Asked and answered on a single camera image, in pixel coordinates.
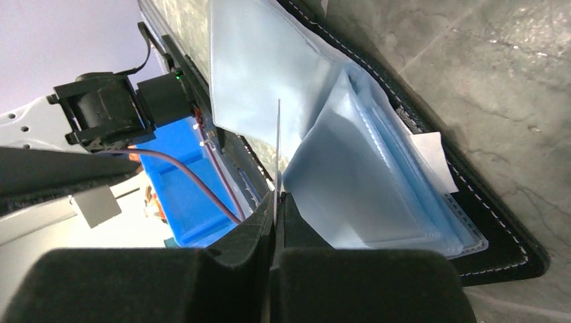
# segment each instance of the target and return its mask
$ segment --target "blue plastic bin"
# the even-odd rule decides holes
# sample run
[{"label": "blue plastic bin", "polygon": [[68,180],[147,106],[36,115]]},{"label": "blue plastic bin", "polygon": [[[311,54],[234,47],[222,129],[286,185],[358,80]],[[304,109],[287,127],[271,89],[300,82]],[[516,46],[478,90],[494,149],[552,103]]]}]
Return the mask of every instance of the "blue plastic bin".
[{"label": "blue plastic bin", "polygon": [[[199,145],[191,118],[173,122],[155,131],[156,139],[138,148],[167,153],[187,165],[218,198],[236,214],[222,181]],[[156,157],[141,156],[153,183],[174,240],[181,247],[206,247],[227,234],[232,223],[194,182],[178,168]]]}]

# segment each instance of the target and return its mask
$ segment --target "marble countertop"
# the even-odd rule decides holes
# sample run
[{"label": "marble countertop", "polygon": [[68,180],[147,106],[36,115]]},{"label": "marble countertop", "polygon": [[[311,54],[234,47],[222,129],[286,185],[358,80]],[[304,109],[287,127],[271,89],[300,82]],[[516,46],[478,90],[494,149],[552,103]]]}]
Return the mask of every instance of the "marble countertop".
[{"label": "marble countertop", "polygon": [[[153,1],[208,76],[207,0]],[[306,1],[399,71],[547,248],[545,276],[465,289],[479,322],[571,322],[571,3]]]}]

